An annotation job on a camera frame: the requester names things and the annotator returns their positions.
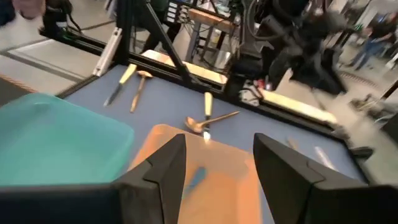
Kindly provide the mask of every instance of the black metal frame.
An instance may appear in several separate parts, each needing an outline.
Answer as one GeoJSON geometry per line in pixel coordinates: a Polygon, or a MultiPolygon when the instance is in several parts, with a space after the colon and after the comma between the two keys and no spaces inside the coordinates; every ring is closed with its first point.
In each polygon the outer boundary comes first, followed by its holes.
{"type": "MultiPolygon", "coordinates": [[[[148,2],[145,2],[145,0],[118,0],[117,10],[118,10],[117,11],[118,18],[116,20],[116,26],[122,28],[123,34],[121,37],[120,45],[118,46],[118,50],[114,58],[114,64],[121,64],[121,65],[128,65],[130,63],[136,64],[140,70],[146,70],[151,74],[153,74],[153,76],[155,77],[162,78],[169,82],[176,83],[178,85],[184,86],[186,88],[201,93],[209,91],[217,99],[226,101],[238,107],[245,108],[255,113],[268,116],[272,119],[276,119],[291,124],[293,126],[305,129],[307,131],[320,134],[335,141],[338,141],[346,146],[349,156],[351,157],[356,167],[360,171],[363,179],[366,182],[373,182],[371,176],[369,175],[369,172],[367,171],[367,168],[365,168],[365,166],[361,166],[357,162],[353,152],[350,151],[349,139],[343,138],[339,134],[337,134],[336,129],[333,126],[331,126],[329,123],[315,120],[309,116],[305,116],[296,111],[281,108],[279,105],[273,103],[264,103],[263,105],[258,107],[248,105],[235,98],[231,98],[225,95],[223,91],[221,91],[219,88],[214,88],[212,85],[209,85],[208,83],[206,83],[207,85],[201,85],[203,83],[199,84],[197,82],[196,83],[192,82],[193,77],[188,72],[186,66],[182,63],[180,58],[177,56],[174,48],[172,47],[170,39],[166,36],[165,32],[163,31],[160,21],[155,16],[153,9],[151,8],[148,2]],[[130,41],[131,41],[130,39],[131,29],[132,29],[131,9],[133,7],[134,1],[141,2],[141,3],[136,2],[135,4],[140,4],[140,7],[144,7],[146,15],[151,14],[151,16],[147,16],[146,18],[146,21],[150,20],[148,24],[152,23],[152,26],[148,27],[148,29],[151,33],[157,34],[161,38],[161,42],[163,43],[166,51],[170,55],[170,58],[173,60],[176,67],[171,67],[164,63],[157,62],[150,58],[135,53],[131,53],[129,51],[130,41]]],[[[84,35],[81,35],[80,38],[77,40],[71,40],[60,36],[50,35],[46,33],[45,30],[41,30],[40,34],[50,39],[61,42],[63,44],[71,45],[72,47],[76,47],[80,50],[84,50],[86,52],[95,55],[101,55],[106,45],[104,42],[92,39],[84,35]]],[[[83,80],[82,82],[71,86],[69,89],[63,91],[57,96],[60,98],[66,98],[71,94],[73,94],[74,92],[78,91],[80,88],[83,88],[84,86],[90,84],[91,82],[95,81],[98,78],[100,77],[92,75],[88,77],[86,80],[83,80]]]]}

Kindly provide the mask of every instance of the metal spoon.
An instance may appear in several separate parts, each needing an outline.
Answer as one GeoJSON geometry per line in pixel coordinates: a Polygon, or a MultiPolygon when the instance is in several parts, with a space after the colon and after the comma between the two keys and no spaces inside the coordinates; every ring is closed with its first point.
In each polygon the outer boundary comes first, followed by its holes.
{"type": "Polygon", "coordinates": [[[216,121],[220,121],[222,119],[226,119],[229,118],[230,116],[234,116],[236,114],[238,114],[238,111],[223,115],[223,116],[219,116],[217,118],[213,118],[213,119],[209,119],[207,121],[203,121],[203,122],[197,122],[195,121],[193,118],[190,117],[186,117],[185,118],[185,125],[187,125],[187,127],[189,129],[191,129],[193,132],[195,133],[202,133],[203,132],[203,128],[205,127],[206,124],[210,124],[216,121]]]}

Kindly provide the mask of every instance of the spoon handle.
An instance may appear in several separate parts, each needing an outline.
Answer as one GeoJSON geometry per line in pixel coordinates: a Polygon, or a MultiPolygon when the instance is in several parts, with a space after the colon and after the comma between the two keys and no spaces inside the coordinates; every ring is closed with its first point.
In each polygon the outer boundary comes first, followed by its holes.
{"type": "Polygon", "coordinates": [[[213,123],[213,122],[216,122],[216,121],[220,121],[222,119],[229,118],[230,116],[234,116],[234,115],[236,115],[238,113],[239,113],[238,111],[235,111],[235,112],[232,112],[232,113],[229,113],[229,114],[225,114],[225,115],[219,116],[217,118],[209,119],[207,121],[202,122],[202,125],[210,124],[210,123],[213,123]]]}

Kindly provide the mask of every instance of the teal tray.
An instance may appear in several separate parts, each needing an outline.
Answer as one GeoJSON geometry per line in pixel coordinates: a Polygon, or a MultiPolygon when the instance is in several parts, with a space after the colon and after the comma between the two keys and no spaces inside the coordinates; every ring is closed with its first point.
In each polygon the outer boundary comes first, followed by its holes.
{"type": "Polygon", "coordinates": [[[0,186],[111,182],[130,158],[128,125],[32,93],[0,108],[0,186]]]}

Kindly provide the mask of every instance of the jeans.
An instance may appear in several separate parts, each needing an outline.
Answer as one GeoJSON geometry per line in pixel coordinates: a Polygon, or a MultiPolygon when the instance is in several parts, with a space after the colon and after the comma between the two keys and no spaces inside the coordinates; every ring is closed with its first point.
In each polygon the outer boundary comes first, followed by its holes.
{"type": "Polygon", "coordinates": [[[362,61],[359,63],[359,66],[357,69],[361,69],[370,59],[372,55],[375,55],[378,53],[383,47],[385,46],[384,42],[372,42],[371,39],[367,40],[363,46],[363,48],[356,54],[355,58],[352,59],[352,62],[350,65],[355,65],[359,62],[359,60],[362,58],[362,61]]]}
{"type": "MultiPolygon", "coordinates": [[[[169,22],[169,21],[164,21],[164,15],[166,12],[155,11],[155,13],[156,13],[156,16],[159,18],[159,20],[163,24],[165,24],[169,27],[166,34],[167,34],[167,37],[169,37],[170,40],[173,42],[175,37],[177,36],[178,32],[180,32],[181,24],[177,23],[177,22],[173,23],[173,22],[169,22]]],[[[149,34],[149,37],[144,44],[144,48],[142,49],[142,52],[145,52],[147,50],[154,50],[159,42],[160,42],[160,40],[154,34],[149,34]]]]}

